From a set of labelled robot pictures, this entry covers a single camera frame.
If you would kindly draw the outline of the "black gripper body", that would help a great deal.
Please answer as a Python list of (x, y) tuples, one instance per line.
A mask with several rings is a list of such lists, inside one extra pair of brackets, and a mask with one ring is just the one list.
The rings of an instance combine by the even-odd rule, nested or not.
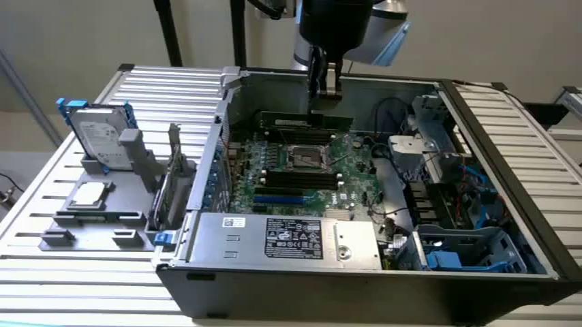
[(338, 63), (363, 42), (374, 1), (302, 1), (299, 32), (314, 47), (323, 50), (327, 61)]

